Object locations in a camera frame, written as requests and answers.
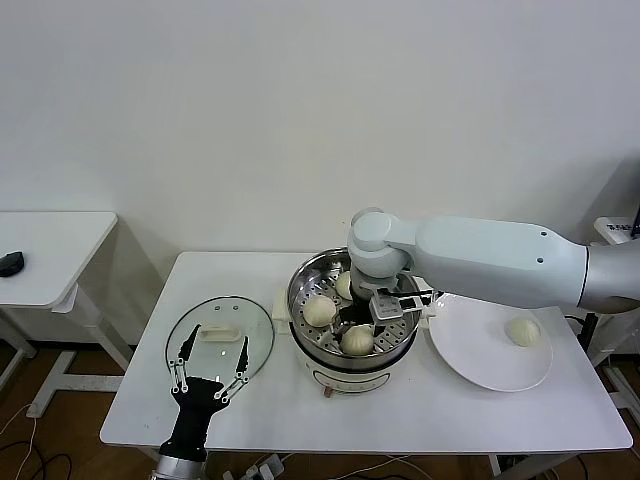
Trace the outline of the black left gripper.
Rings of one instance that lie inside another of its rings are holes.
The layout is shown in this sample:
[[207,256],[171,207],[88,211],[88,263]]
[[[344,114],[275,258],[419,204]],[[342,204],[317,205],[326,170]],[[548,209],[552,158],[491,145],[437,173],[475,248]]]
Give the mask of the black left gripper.
[[244,336],[242,349],[232,380],[220,382],[199,377],[187,377],[186,364],[197,339],[199,325],[182,342],[175,358],[168,360],[171,392],[179,406],[171,436],[159,449],[159,454],[173,458],[206,458],[205,443],[212,416],[223,410],[248,383],[249,338]]

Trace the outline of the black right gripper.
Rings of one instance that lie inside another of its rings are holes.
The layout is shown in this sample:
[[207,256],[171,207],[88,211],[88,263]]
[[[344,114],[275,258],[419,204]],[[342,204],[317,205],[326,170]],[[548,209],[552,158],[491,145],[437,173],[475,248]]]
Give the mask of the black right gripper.
[[[339,309],[338,321],[333,324],[333,339],[337,344],[341,343],[343,335],[351,326],[374,324],[369,308],[369,300],[359,297],[352,287],[349,288],[349,294],[351,295],[350,304]],[[385,329],[385,326],[374,326],[373,339],[375,345],[385,344]]]

